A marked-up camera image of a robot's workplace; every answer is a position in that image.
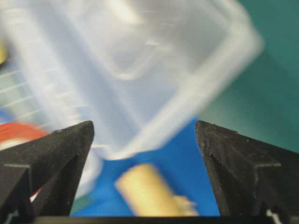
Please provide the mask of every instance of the transparent plastic box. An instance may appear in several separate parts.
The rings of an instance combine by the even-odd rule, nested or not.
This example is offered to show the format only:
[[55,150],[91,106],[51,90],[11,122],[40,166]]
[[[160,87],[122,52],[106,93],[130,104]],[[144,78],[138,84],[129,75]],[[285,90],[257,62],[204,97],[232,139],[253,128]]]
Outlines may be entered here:
[[35,102],[26,113],[49,130],[92,120],[105,159],[159,148],[262,46],[233,0],[15,0],[1,10],[24,67],[15,85]]

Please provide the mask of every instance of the blurry object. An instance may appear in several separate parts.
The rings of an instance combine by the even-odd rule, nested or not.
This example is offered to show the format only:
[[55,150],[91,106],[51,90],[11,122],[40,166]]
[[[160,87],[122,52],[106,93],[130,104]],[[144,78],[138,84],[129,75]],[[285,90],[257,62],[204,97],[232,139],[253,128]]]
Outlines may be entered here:
[[93,120],[98,163],[163,145],[261,48],[232,0],[7,1],[0,21],[1,108],[48,132]]
[[7,59],[7,48],[5,44],[0,40],[0,64],[3,64]]
[[0,125],[0,150],[21,143],[46,136],[44,130],[38,129],[31,124],[7,123]]
[[137,165],[115,183],[137,216],[198,215],[186,197],[174,196],[172,190],[150,164]]
[[[159,148],[262,47],[233,0],[53,2],[88,52],[65,48],[77,55],[67,58],[80,71],[71,79],[97,112],[96,141],[107,159]],[[88,69],[74,68],[81,58],[92,59]]]
[[177,196],[173,197],[176,204],[180,207],[181,212],[184,216],[198,216],[198,212],[194,209],[195,203],[190,202],[185,196]]

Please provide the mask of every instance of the blue cloth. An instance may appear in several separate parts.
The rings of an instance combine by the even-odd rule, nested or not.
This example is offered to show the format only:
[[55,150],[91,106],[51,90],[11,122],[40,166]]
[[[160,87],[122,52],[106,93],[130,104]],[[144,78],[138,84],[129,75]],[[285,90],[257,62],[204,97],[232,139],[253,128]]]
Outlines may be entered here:
[[195,120],[164,147],[118,161],[104,161],[96,188],[89,194],[92,203],[73,216],[132,216],[133,213],[114,187],[116,179],[130,167],[152,163],[176,195],[196,203],[202,216],[218,216],[219,211],[195,139]]

